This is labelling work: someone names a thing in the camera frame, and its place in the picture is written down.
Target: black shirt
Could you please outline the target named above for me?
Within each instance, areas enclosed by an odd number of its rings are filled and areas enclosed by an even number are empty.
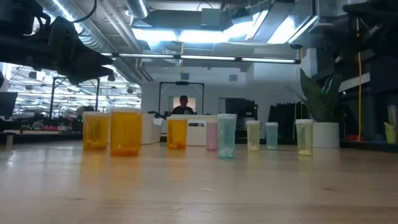
[[[173,109],[172,114],[193,114],[193,109],[189,106],[182,108],[178,106]]]

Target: white pot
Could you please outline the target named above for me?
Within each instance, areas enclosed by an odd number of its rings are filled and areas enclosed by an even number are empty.
[[[340,137],[338,123],[313,124],[313,146],[339,148]]]

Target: yellow cable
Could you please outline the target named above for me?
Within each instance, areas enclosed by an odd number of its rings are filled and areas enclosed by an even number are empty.
[[[300,51],[301,51],[300,67],[301,67],[301,69],[303,69],[303,48],[301,48]],[[303,119],[303,102],[301,102],[300,115],[301,115],[301,119]]]
[[[359,19],[356,19],[356,30],[358,31],[359,37]],[[359,123],[359,130],[358,130],[358,141],[361,140],[362,135],[362,60],[361,60],[361,52],[358,52],[358,65],[359,65],[359,115],[358,115],[358,123]]]

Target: potted plant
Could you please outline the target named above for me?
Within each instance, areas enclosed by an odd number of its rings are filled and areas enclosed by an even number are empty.
[[[306,76],[300,69],[300,84],[306,100],[292,87],[286,87],[302,100],[316,121],[313,124],[314,147],[340,146],[338,118],[335,116],[338,113],[335,113],[335,108],[341,81],[341,75],[335,74],[330,76],[320,88],[315,80]]]

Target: red object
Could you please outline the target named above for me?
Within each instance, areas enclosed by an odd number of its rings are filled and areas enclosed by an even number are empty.
[[[347,134],[346,139],[350,140],[350,141],[358,141],[358,135],[357,134]],[[365,141],[363,136],[361,136],[361,139],[359,141]]]

